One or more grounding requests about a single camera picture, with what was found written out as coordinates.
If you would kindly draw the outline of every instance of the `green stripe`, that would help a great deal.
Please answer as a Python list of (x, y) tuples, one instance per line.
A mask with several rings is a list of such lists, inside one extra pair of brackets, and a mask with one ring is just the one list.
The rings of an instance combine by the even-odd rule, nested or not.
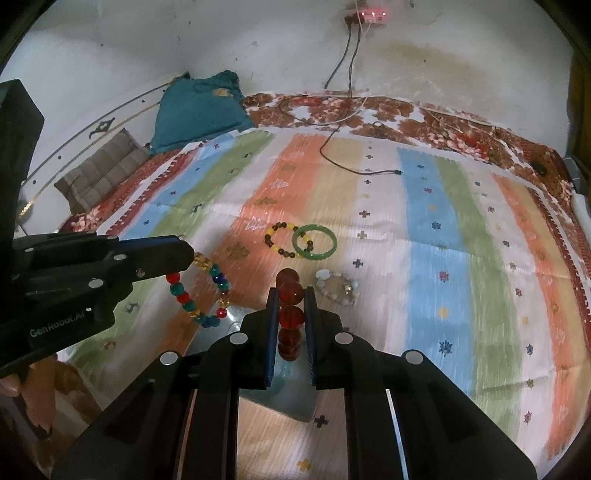
[[(255, 130), (236, 137), (230, 150), (222, 155), (214, 165), (209, 168), (203, 178), (187, 193), (182, 195), (170, 211), (156, 224), (150, 232), (150, 236), (160, 235), (185, 235), (193, 236), (197, 228), (207, 216), (208, 206), (214, 203), (222, 192), (222, 189), (239, 176), (252, 162), (252, 159), (260, 153), (273, 139), (274, 134)], [(203, 208), (196, 213), (193, 206), (203, 204)], [(78, 344), (72, 357), (72, 363), (91, 380), (100, 378), (104, 363), (110, 358), (113, 349), (105, 351), (103, 345), (109, 339), (115, 338), (125, 347), (128, 336), (133, 335), (133, 325), (139, 310), (136, 308), (129, 314), (125, 308), (130, 303), (139, 303), (140, 308), (153, 288), (166, 288), (166, 282), (162, 278), (152, 278), (134, 283), (133, 292), (115, 307), (115, 324), (108, 330)]]
[[(207, 171), (203, 178), (187, 193), (182, 195), (173, 208), (157, 223), (150, 236), (185, 235), (193, 236), (205, 220), (207, 207), (220, 194), (222, 189), (241, 174), (257, 155), (272, 140), (273, 134), (255, 130), (234, 140), (232, 148), (222, 155)], [(203, 207), (193, 212), (193, 206)]]
[(521, 354), (509, 280), (463, 169), (452, 160), (436, 159), (469, 254), (475, 363), (474, 392), (470, 396), (506, 435), (515, 439), (520, 421)]

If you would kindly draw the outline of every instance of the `beaded bracelet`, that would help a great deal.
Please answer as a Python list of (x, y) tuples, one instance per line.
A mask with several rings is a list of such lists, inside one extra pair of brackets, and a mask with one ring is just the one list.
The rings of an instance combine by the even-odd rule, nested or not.
[[(293, 230), (294, 232), (298, 229), (298, 227), (295, 226), (291, 222), (277, 222), (275, 225), (270, 227), (265, 232), (265, 245), (268, 246), (274, 252), (277, 252), (278, 254), (280, 254), (282, 257), (286, 257), (286, 258), (300, 257), (301, 256), (300, 254), (297, 254), (295, 252), (288, 252), (287, 250), (279, 248), (276, 244), (274, 244), (272, 242), (271, 237), (273, 236), (273, 234), (275, 234), (275, 232), (277, 230), (279, 230), (279, 228), (287, 228), (289, 230)], [(312, 241), (312, 238), (307, 233), (302, 233), (300, 236), (304, 239), (304, 241), (306, 242), (306, 245), (307, 245), (304, 252), (308, 252), (308, 253), (312, 252), (312, 250), (314, 250), (314, 242)]]
[(219, 308), (216, 310), (216, 314), (214, 316), (208, 316), (197, 308), (195, 302), (190, 298), (188, 292), (185, 291), (183, 284), (180, 282), (181, 274), (178, 272), (166, 275), (166, 281), (170, 283), (170, 293), (176, 297), (183, 310), (188, 312), (191, 318), (199, 325), (204, 328), (217, 327), (220, 324), (220, 319), (225, 318), (228, 314), (226, 309), (230, 305), (230, 284), (218, 264), (213, 263), (203, 254), (199, 252), (195, 253), (193, 263), (202, 270), (208, 270), (213, 282), (220, 290)]
[[(359, 298), (359, 282), (357, 280), (349, 278), (347, 275), (340, 272), (331, 272), (328, 268), (318, 270), (315, 277), (314, 286), (316, 289), (333, 302), (340, 303), (344, 306), (355, 305), (357, 303), (357, 299)], [(329, 289), (326, 288), (326, 281), (331, 277), (342, 278), (343, 282), (340, 285), (342, 290), (329, 291)]]

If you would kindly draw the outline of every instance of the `black robotic claw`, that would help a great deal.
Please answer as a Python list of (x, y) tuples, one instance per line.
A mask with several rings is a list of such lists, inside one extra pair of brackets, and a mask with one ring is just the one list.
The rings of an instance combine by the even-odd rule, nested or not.
[[(377, 352), (304, 297), (312, 381), (345, 392), (349, 478), (535, 480), (529, 459), (421, 352)], [(277, 291), (207, 352), (156, 359), (57, 461), (54, 480), (236, 478), (240, 388), (264, 390), (277, 348)]]
[(186, 270), (193, 248), (176, 236), (120, 241), (95, 233), (18, 238), (9, 308), (0, 319), (0, 378), (113, 325), (137, 280)]

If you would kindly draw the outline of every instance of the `power strip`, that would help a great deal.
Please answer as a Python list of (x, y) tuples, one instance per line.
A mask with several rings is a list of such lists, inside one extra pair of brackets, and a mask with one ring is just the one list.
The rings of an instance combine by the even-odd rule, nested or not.
[[(348, 10), (347, 16), (351, 16), (357, 23), (357, 10)], [(385, 25), (390, 20), (390, 11), (387, 7), (378, 7), (376, 5), (369, 5), (367, 7), (359, 7), (359, 16), (363, 17), (364, 24), (371, 25)]]

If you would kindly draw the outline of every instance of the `bed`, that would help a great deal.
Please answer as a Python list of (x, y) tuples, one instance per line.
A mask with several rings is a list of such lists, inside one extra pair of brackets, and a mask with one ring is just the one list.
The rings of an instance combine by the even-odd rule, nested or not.
[[(250, 309), (263, 308), (285, 267), (304, 285), (320, 268), (355, 278), (356, 305), (319, 294), (319, 307), (378, 350), (423, 351), (541, 478), (586, 419), (591, 391), (591, 252), (560, 156), (464, 112), (371, 97), (354, 100), (356, 115), (324, 152), (355, 170), (402, 175), (357, 176), (319, 154), (331, 127), (278, 108), (323, 123), (346, 101), (247, 97), (255, 128), (156, 155), (64, 227), (120, 239), (178, 235), (222, 267), (232, 301)], [(278, 221), (328, 226), (339, 247), (322, 262), (283, 258), (264, 244)], [(213, 305), (207, 274), (191, 267), (182, 282), (200, 306)], [(60, 353), (102, 407), (160, 352), (186, 351), (196, 333), (162, 278), (136, 283), (115, 314), (113, 328)], [(239, 478), (347, 478), (344, 412), (339, 391), (317, 398), (313, 419), (325, 422), (241, 399)]]

